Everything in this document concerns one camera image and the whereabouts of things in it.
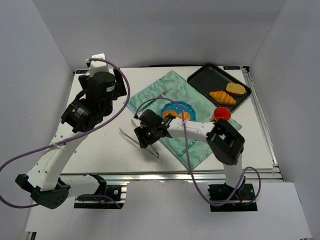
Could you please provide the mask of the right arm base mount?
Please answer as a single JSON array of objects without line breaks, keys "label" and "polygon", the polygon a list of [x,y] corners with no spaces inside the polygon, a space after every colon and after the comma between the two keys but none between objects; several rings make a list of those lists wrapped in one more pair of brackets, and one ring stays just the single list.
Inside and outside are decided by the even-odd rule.
[{"label": "right arm base mount", "polygon": [[[208,186],[209,199],[215,204],[222,203],[229,197],[232,188],[226,184],[210,184]],[[230,201],[225,205],[215,207],[210,206],[210,211],[218,212],[257,212],[257,203],[254,201],[249,204],[255,197],[253,185],[246,183],[241,189],[237,190]]]}]

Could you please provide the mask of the metal tongs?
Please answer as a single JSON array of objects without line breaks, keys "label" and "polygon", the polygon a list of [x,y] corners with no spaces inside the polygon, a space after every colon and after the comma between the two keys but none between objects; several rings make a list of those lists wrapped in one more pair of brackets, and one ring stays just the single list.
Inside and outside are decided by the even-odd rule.
[{"label": "metal tongs", "polygon": [[[136,122],[133,119],[131,119],[130,121],[131,121],[131,124],[134,126],[134,128],[138,127],[138,125],[136,124]],[[136,141],[135,139],[133,139],[131,136],[129,136],[127,133],[125,133],[121,128],[119,128],[119,132],[125,138],[127,138],[129,141],[131,141],[133,144],[135,144],[137,147],[140,147],[140,143],[138,141]],[[143,150],[148,151],[152,155],[155,155],[157,159],[160,157],[159,152],[152,145],[149,145],[147,148],[144,148]]]}]

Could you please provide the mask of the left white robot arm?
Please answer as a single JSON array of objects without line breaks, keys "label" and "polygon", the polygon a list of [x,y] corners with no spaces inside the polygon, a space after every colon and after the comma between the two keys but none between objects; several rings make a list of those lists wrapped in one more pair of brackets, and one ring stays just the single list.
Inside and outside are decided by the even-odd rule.
[{"label": "left white robot arm", "polygon": [[69,197],[107,198],[107,183],[98,174],[62,176],[62,170],[82,141],[113,111],[113,102],[127,95],[127,80],[119,69],[90,70],[80,75],[82,90],[61,116],[49,147],[36,165],[15,182],[40,206],[58,208]]}]

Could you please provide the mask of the orange ring donut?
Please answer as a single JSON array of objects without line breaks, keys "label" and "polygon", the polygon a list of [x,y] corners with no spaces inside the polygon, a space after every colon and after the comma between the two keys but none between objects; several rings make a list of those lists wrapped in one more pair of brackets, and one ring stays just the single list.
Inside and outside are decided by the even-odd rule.
[{"label": "orange ring donut", "polygon": [[174,117],[178,117],[178,114],[174,111],[174,110],[170,110],[170,109],[168,109],[168,110],[165,110],[164,112],[163,112],[163,114],[162,114],[162,118],[164,119],[165,117],[167,117],[167,116],[174,116]]}]

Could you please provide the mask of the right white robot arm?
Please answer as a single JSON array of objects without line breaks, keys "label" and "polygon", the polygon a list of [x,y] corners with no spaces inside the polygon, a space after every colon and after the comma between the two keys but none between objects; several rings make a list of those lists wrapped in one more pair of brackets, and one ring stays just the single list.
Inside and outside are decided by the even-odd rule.
[{"label": "right white robot arm", "polygon": [[171,114],[162,118],[150,109],[134,118],[140,123],[134,129],[140,148],[145,149],[161,138],[187,138],[208,144],[215,158],[223,164],[225,184],[236,190],[243,187],[245,139],[227,120],[220,118],[217,122],[197,122],[182,120]]}]

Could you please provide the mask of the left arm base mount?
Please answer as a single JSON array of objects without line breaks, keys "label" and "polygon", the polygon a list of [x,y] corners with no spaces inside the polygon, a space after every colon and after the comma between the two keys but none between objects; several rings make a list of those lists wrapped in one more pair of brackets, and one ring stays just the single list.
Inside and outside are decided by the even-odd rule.
[{"label": "left arm base mount", "polygon": [[100,192],[93,196],[81,195],[75,199],[75,209],[89,210],[120,210],[125,203],[126,184],[107,184]]}]

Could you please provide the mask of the small round bun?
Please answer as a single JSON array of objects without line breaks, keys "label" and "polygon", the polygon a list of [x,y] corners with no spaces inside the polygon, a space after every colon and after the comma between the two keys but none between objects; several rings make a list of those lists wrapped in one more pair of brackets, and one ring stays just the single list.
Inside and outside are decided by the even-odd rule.
[{"label": "small round bun", "polygon": [[184,119],[185,121],[189,121],[191,119],[191,115],[188,112],[183,111],[178,114],[178,118]]}]

